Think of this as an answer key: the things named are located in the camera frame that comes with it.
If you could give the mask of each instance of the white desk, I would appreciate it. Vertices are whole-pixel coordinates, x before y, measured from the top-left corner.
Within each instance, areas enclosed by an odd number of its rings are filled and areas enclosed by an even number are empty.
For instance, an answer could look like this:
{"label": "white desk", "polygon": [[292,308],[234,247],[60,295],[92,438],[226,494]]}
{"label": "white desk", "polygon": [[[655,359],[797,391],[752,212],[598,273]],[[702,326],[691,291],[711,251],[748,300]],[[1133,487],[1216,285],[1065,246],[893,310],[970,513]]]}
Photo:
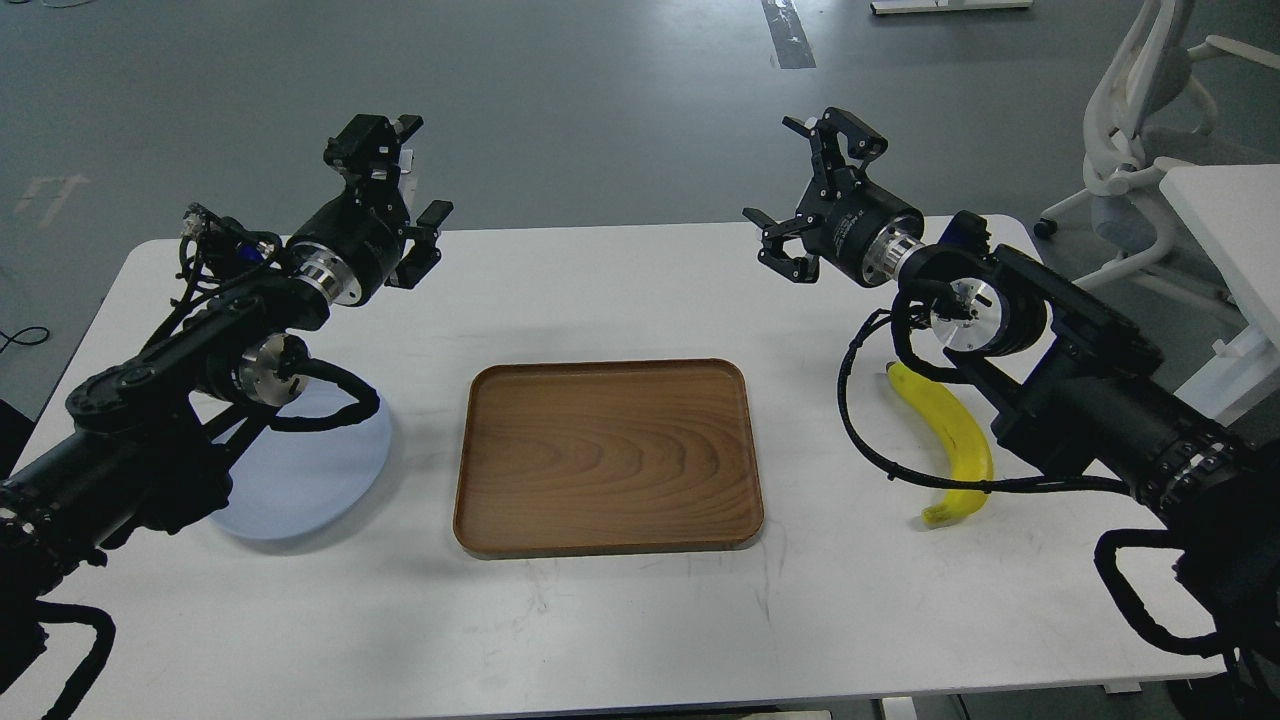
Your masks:
{"label": "white desk", "polygon": [[1280,165],[1174,168],[1160,183],[1249,322],[1178,396],[1230,423],[1280,389]]}
{"label": "white desk", "polygon": [[1012,10],[1030,8],[1032,0],[874,0],[876,15],[946,13],[954,10]]}
{"label": "white desk", "polygon": [[[943,224],[933,219],[931,237]],[[993,231],[1030,247],[1010,218]],[[83,568],[51,594],[102,606],[119,626],[84,717],[521,715],[1216,671],[1146,646],[1096,578],[1100,533],[1155,525],[1124,497],[1001,496],[959,527],[920,529],[933,493],[886,482],[836,414],[845,346],[890,287],[861,290],[829,266],[817,286],[791,284],[756,263],[745,223],[447,232],[440,247],[416,291],[338,307],[307,337],[316,356],[380,388],[397,427],[381,479],[349,515],[284,546],[250,547],[207,521],[175,537],[140,532],[109,568]],[[173,251],[156,241],[129,256],[27,459],[70,432],[60,398],[163,316]],[[453,493],[476,373],[705,356],[746,378],[767,515],[755,544],[534,561],[458,546]],[[888,455],[946,471],[923,421],[887,389],[890,357],[877,337],[859,359],[856,421]],[[997,468],[1028,470],[1004,452]],[[1171,556],[1129,560],[1137,585],[1156,588],[1158,618],[1210,629],[1174,584]],[[52,634],[0,715],[47,707],[87,647],[87,632]]]}

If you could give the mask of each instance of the floor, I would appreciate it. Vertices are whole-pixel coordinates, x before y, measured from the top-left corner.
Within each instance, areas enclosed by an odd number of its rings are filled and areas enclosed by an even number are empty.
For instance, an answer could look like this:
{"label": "floor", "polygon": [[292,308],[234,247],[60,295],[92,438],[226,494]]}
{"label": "floor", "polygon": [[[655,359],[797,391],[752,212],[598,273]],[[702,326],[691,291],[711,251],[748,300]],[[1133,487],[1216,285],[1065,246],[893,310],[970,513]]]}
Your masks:
{"label": "floor", "polygon": [[[1188,38],[1280,50],[1280,4],[1201,5]],[[251,228],[298,227],[339,187],[323,143],[355,113],[426,118],[415,205],[453,200],[447,229],[785,213],[808,163],[780,119],[828,105],[892,141],[872,174],[927,214],[1030,224],[1079,186],[1080,115],[1137,6],[874,18],[864,1],[796,0],[814,67],[785,69],[794,54],[751,1],[0,5],[0,331],[51,331],[0,355],[0,398],[44,411],[115,269],[137,243],[175,236],[189,202]],[[1280,152],[1275,77],[1226,60],[1199,77],[1226,137]],[[1107,256],[1083,223],[1042,250],[1066,274]],[[1103,297],[1165,347],[1169,387],[1233,332],[1133,286]],[[1247,420],[1275,434],[1275,416]],[[974,717],[1167,717],[1161,692],[968,700]],[[922,717],[957,712],[920,703]]]}

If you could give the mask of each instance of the light blue plate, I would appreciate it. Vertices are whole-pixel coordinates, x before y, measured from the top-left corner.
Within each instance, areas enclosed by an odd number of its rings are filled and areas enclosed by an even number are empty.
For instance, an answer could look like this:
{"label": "light blue plate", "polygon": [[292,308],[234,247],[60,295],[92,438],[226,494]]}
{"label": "light blue plate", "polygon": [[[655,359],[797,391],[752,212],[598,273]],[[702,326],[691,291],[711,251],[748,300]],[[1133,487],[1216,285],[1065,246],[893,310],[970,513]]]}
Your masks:
{"label": "light blue plate", "polygon": [[[312,379],[280,415],[320,418],[351,402],[351,396],[333,383]],[[365,495],[387,464],[390,445],[385,402],[358,425],[321,433],[266,429],[232,466],[230,505],[209,518],[244,539],[310,533],[335,520]]]}

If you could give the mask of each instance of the wooden tray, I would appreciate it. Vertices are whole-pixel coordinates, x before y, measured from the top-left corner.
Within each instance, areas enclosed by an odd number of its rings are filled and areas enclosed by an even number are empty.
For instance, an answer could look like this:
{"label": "wooden tray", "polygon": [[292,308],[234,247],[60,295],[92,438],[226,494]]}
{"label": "wooden tray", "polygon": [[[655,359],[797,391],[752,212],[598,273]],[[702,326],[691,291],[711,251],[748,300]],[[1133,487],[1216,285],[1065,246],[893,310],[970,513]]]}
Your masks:
{"label": "wooden tray", "polygon": [[726,550],[763,521],[731,363],[498,365],[471,383],[453,534],[476,555]]}

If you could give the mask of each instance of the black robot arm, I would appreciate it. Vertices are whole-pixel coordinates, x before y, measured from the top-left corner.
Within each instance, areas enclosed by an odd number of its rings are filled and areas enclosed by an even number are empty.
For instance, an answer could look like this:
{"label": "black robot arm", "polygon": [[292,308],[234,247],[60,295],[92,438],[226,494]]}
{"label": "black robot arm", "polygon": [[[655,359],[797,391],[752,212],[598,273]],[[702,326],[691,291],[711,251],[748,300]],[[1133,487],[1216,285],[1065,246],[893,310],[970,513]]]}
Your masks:
{"label": "black robot arm", "polygon": [[[897,283],[892,309],[868,319],[841,368],[837,400],[859,451],[891,477],[956,486],[876,454],[849,420],[844,380],[852,357],[876,328],[890,325],[908,366],[938,382],[973,384],[997,410],[996,441],[1046,474],[960,487],[1126,491],[1166,527],[1112,530],[1098,542],[1098,571],[1130,625],[1170,652],[1247,647],[1280,661],[1280,523],[1272,510],[1280,501],[1274,451],[1280,443],[1257,451],[1156,386],[1151,374],[1162,356],[1137,325],[1021,252],[992,251],[982,218],[960,213],[940,242],[922,242],[920,213],[867,177],[867,164],[886,143],[849,113],[828,108],[813,127],[791,118],[783,124],[808,135],[813,179],[794,220],[774,223],[744,210],[762,228],[760,261],[794,282],[815,279],[820,258],[864,287]],[[849,135],[856,167],[832,150],[837,132]],[[795,237],[809,254],[804,273],[777,261],[782,243]],[[1030,347],[1046,327],[1053,343],[1025,380],[989,361]],[[923,329],[933,331],[950,366],[916,356],[911,337]],[[1124,484],[1082,478],[1094,460]],[[1181,550],[1176,578],[1210,611],[1217,632],[1179,638],[1156,624],[1116,568],[1124,547]]]}
{"label": "black robot arm", "polygon": [[[82,562],[105,564],[104,550],[140,527],[172,534],[224,507],[230,466],[265,428],[323,430],[378,410],[371,387],[311,357],[288,331],[319,329],[330,305],[364,305],[384,284],[412,288],[439,261],[452,204],[434,201],[411,224],[398,190],[401,145],[421,124],[356,115],[324,154],[342,192],[287,243],[198,205],[188,210],[179,251],[187,287],[173,313],[134,357],[72,392],[69,438],[0,484],[0,692],[44,651],[42,623],[91,624],[99,641],[49,716],[69,715],[101,670],[114,626],[101,611],[41,596]],[[308,378],[337,383],[353,402],[328,418],[276,418]],[[201,423],[192,392],[229,405]]]}

